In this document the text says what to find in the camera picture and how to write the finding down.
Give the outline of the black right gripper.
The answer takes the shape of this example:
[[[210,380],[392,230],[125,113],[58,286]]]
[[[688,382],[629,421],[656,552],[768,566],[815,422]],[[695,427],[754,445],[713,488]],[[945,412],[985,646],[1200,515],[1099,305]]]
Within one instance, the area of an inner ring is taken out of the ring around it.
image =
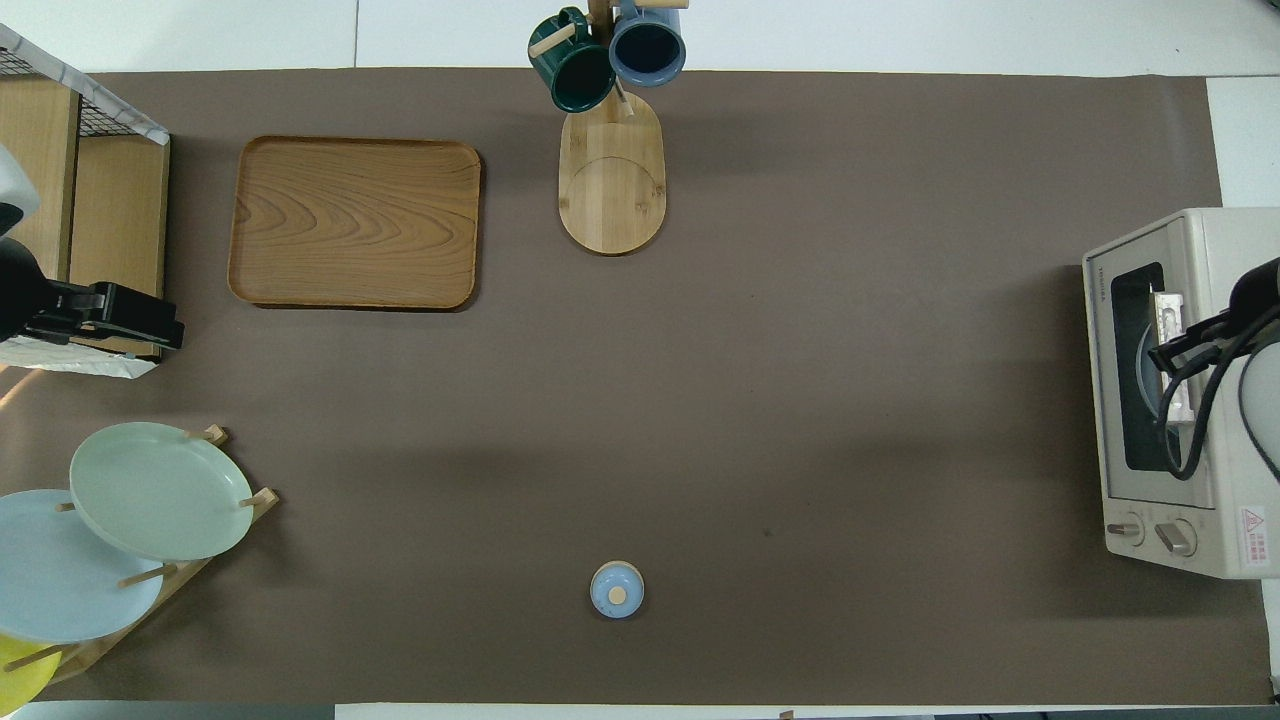
[[[1190,327],[1190,336],[1180,334],[1156,345],[1149,351],[1152,363],[1170,377],[1190,377],[1211,365],[1211,348],[1226,348],[1245,336],[1247,328],[1263,315],[1263,306],[1228,307]]]

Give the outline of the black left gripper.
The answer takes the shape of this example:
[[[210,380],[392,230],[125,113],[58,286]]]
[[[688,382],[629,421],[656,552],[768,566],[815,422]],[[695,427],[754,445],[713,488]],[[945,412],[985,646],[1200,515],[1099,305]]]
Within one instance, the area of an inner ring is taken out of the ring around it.
[[[100,341],[102,348],[134,356],[161,356],[183,347],[186,324],[177,322],[177,306],[122,284],[49,283],[50,291],[29,319],[29,336],[55,345],[70,340]],[[160,334],[147,334],[108,323],[172,323]]]

